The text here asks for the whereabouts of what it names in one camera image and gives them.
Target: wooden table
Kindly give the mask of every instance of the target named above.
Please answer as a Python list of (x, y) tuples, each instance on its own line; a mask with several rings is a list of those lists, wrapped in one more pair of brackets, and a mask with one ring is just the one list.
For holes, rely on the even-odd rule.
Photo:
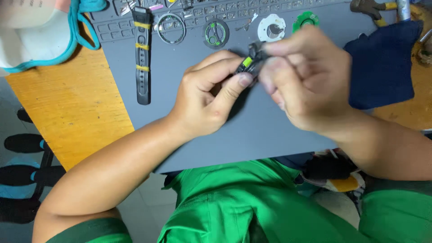
[[(425, 29), (432, 28), (431, 19)], [(416, 96), (378, 108), (375, 115), (413, 129), (432, 128), (431, 77), (432, 68), (413, 57)], [(102, 49), (79, 48), (64, 64), (6, 79), (66, 170), (134, 130)]]

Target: green clothing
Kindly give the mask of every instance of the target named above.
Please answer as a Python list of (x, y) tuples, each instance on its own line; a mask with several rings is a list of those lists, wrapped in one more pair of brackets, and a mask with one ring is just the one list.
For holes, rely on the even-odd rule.
[[(176, 210), (163, 227), (160, 243), (290, 243), (290, 242), (430, 242), (432, 196), (416, 191), (384, 189), (363, 198), (359, 230), (303, 197), (292, 182), (299, 171), (274, 160), (228, 163), (181, 172), (167, 188), (177, 194)], [(124, 228), (119, 220), (97, 219), (78, 224), (53, 237), (65, 243), (80, 229), (75, 243), (129, 243), (127, 233), (105, 230), (98, 241), (88, 224)], [(116, 237), (109, 240), (109, 235)]]

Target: gray tile floor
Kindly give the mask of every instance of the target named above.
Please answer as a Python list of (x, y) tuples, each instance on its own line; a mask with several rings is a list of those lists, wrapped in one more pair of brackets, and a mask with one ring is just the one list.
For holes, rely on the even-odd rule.
[[(4, 78), (0, 77), (0, 167), (19, 154), (3, 146), (6, 137), (19, 133), (39, 133), (33, 124), (20, 121), (16, 111), (21, 104)], [(30, 154), (40, 162), (42, 153)], [(54, 158), (53, 165), (59, 165)], [(175, 208), (176, 193), (160, 190), (164, 175), (151, 174), (150, 178), (133, 191), (119, 206), (123, 221), (134, 242), (156, 242), (159, 233)], [(51, 188), (46, 187), (41, 199)], [(0, 223), (0, 243), (30, 243), (33, 222), (29, 224)]]

